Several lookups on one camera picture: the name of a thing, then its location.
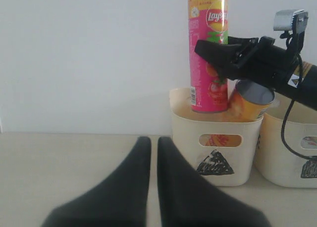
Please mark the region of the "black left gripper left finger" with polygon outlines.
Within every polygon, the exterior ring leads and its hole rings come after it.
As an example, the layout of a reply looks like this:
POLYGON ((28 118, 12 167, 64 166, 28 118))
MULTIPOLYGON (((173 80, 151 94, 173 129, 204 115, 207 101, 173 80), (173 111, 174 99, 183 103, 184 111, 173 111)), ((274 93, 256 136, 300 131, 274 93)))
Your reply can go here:
POLYGON ((151 167, 151 139, 141 136, 100 184, 51 211, 44 227, 144 227, 151 167))

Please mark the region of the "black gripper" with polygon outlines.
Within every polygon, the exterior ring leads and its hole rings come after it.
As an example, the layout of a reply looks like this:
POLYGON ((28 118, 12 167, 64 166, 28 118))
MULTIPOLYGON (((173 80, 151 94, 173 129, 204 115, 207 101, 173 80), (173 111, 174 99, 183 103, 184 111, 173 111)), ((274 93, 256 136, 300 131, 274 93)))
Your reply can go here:
POLYGON ((277 93, 295 93, 288 85, 299 65, 292 38, 286 39, 287 49, 274 45, 275 39, 228 37, 227 44, 198 40, 195 53, 210 64, 221 78, 248 79, 277 93))

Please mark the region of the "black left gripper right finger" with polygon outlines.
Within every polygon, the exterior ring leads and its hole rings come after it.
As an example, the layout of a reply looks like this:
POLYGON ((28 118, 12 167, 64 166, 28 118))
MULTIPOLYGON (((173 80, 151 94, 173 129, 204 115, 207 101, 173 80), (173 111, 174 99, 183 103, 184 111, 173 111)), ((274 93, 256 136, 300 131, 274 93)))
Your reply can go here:
POLYGON ((158 197, 163 227, 269 227, 260 210, 201 177, 166 136, 158 139, 158 197))

